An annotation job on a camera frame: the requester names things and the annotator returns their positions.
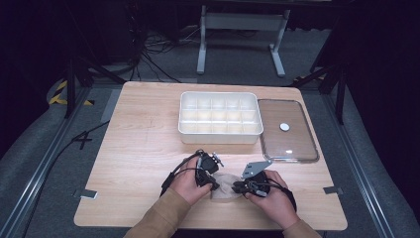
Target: sleeve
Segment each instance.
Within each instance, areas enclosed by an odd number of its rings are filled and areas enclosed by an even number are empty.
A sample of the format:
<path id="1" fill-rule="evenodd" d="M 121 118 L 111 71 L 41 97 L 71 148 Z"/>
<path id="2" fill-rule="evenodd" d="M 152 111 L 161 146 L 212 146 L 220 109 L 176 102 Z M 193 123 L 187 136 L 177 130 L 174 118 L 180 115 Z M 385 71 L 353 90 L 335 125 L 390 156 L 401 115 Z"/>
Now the sleeve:
<path id="1" fill-rule="evenodd" d="M 191 205 L 169 188 L 146 212 L 143 219 L 131 228 L 125 238 L 167 238 L 173 235 Z"/>
<path id="2" fill-rule="evenodd" d="M 321 238 L 305 221 L 299 220 L 283 231 L 284 238 Z"/>

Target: metal bracket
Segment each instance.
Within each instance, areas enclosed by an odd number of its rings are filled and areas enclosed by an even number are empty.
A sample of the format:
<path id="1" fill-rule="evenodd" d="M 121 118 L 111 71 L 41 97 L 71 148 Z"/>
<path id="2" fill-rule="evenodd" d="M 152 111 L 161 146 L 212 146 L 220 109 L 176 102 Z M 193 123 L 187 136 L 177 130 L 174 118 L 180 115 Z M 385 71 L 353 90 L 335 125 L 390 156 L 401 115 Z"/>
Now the metal bracket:
<path id="1" fill-rule="evenodd" d="M 251 162 L 247 163 L 244 172 L 241 175 L 241 179 L 247 179 L 256 176 L 259 172 L 270 166 L 272 161 L 263 162 Z"/>

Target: gray floor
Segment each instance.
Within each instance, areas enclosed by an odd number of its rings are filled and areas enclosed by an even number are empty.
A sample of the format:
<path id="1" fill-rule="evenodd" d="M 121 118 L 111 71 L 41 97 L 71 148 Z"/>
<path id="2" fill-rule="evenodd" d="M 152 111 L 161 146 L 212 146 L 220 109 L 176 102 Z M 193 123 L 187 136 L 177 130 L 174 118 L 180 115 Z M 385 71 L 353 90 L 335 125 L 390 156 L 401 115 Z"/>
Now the gray floor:
<path id="1" fill-rule="evenodd" d="M 168 53 L 152 55 L 153 61 L 171 77 L 186 83 L 216 83 L 283 86 L 296 76 L 309 74 L 309 68 L 321 49 L 329 31 L 287 31 L 280 47 L 280 55 L 286 71 L 285 78 L 277 77 L 268 44 L 273 39 L 271 33 L 231 33 L 216 32 L 208 42 L 206 70 L 203 75 L 195 73 L 198 57 L 198 39 L 174 48 Z M 172 81 L 153 65 L 142 61 L 132 80 Z M 131 73 L 121 75 L 127 79 Z M 327 237 L 386 237 L 377 229 L 372 215 L 382 213 L 392 234 L 388 237 L 420 237 L 420 228 L 411 208 L 394 185 L 380 162 L 351 94 L 347 91 L 344 121 L 345 126 L 338 126 L 331 116 L 332 95 L 320 95 L 313 88 L 317 82 L 311 82 L 302 88 L 302 94 L 308 108 L 321 148 L 325 155 L 334 184 L 344 194 L 340 195 L 349 226 L 344 231 L 329 231 L 321 234 Z M 55 91 L 52 87 L 46 99 Z M 5 224 L 18 202 L 24 188 L 35 172 L 38 164 L 49 149 L 54 136 L 62 123 L 69 128 L 62 138 L 63 148 L 72 138 L 83 131 L 90 130 L 109 117 L 113 101 L 118 96 L 121 85 L 109 79 L 97 79 L 86 99 L 94 100 L 92 106 L 81 106 L 70 122 L 63 122 L 65 105 L 53 104 L 48 112 L 40 117 L 25 131 L 14 146 L 0 161 L 0 224 Z M 72 143 L 58 158 L 43 189 L 37 209 L 32 218 L 26 237 L 122 237 L 128 228 L 92 228 L 77 227 L 73 216 L 79 198 L 73 196 L 78 189 L 83 189 L 93 167 L 106 125 L 89 133 L 83 150 L 80 143 Z M 345 131 L 351 142 L 343 142 Z M 367 181 L 371 184 L 377 204 L 381 210 L 371 210 L 357 173 L 352 169 L 353 154 L 363 168 Z M 21 237 L 26 220 L 18 226 L 12 237 Z M 175 237 L 275 237 L 276 232 L 238 232 L 238 231 L 187 231 L 180 230 Z"/>

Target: tape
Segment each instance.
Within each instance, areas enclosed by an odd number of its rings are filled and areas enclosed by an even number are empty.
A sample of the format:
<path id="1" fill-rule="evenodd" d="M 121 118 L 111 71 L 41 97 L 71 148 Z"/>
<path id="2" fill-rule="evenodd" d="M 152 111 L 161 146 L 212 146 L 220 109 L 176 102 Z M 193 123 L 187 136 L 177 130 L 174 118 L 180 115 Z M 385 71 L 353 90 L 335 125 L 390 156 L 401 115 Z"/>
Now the tape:
<path id="1" fill-rule="evenodd" d="M 64 88 L 67 86 L 67 80 L 63 79 L 62 82 L 59 84 L 59 86 L 56 88 L 55 93 L 52 96 L 52 99 L 50 100 L 50 105 L 52 104 L 62 104 L 67 105 L 67 100 L 60 99 L 59 96 L 61 95 Z M 93 106 L 95 105 L 95 100 L 86 100 L 83 105 L 85 106 Z"/>
<path id="2" fill-rule="evenodd" d="M 96 196 L 98 195 L 98 192 L 95 190 L 88 190 L 88 189 L 84 189 L 84 190 L 79 190 L 77 189 L 74 193 L 73 196 L 76 198 L 89 198 L 89 199 L 96 199 Z"/>
<path id="3" fill-rule="evenodd" d="M 343 190 L 340 187 L 334 187 L 334 186 L 324 187 L 324 191 L 325 191 L 325 194 L 331 194 L 331 193 L 336 193 L 338 195 L 344 194 Z"/>

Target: metal frame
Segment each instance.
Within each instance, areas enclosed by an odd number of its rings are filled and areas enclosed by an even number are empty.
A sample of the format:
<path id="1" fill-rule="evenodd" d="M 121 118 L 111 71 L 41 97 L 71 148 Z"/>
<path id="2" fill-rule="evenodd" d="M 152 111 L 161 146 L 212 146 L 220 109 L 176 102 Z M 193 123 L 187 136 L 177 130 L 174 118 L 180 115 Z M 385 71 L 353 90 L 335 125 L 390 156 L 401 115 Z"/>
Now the metal frame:
<path id="1" fill-rule="evenodd" d="M 41 187 L 46 181 L 48 170 L 53 165 L 54 159 L 62 144 L 62 140 L 64 139 L 66 133 L 69 131 L 71 123 L 73 122 L 78 110 L 86 100 L 89 92 L 90 88 L 88 87 L 82 87 L 80 89 L 79 95 L 77 96 L 77 100 L 75 102 L 74 110 L 71 114 L 69 114 L 68 118 L 64 119 L 59 125 L 59 128 L 54 138 L 52 139 L 52 143 L 50 144 L 43 159 L 38 165 L 37 170 L 34 172 L 32 178 L 28 181 L 19 201 L 16 203 L 15 208 L 0 230 L 0 238 L 15 236 L 15 233 L 26 217 L 26 214 L 32 207 L 34 201 L 37 199 L 37 196 L 40 195 Z"/>
<path id="2" fill-rule="evenodd" d="M 335 115 L 335 105 L 333 99 L 329 95 L 321 95 L 322 99 L 328 109 L 328 112 L 334 121 L 334 125 L 340 135 L 347 153 L 347 159 L 349 161 L 350 168 L 353 175 L 355 176 L 356 182 L 358 183 L 361 194 L 367 204 L 367 209 L 371 215 L 374 225 L 376 226 L 377 232 L 380 237 L 395 237 L 392 229 L 385 217 L 385 214 L 380 207 L 376 192 L 373 185 L 365 173 L 361 162 L 356 154 L 355 148 L 349 138 L 346 131 L 346 127 L 338 122 Z"/>
<path id="3" fill-rule="evenodd" d="M 230 13 L 207 13 L 206 6 L 201 7 L 201 41 L 198 53 L 197 73 L 203 74 L 206 62 L 206 30 L 207 29 L 236 29 L 277 31 L 277 37 L 273 44 L 269 45 L 269 51 L 279 77 L 284 77 L 285 72 L 281 63 L 278 49 L 284 35 L 290 10 L 285 10 L 283 15 L 258 15 L 258 14 L 230 14 Z"/>

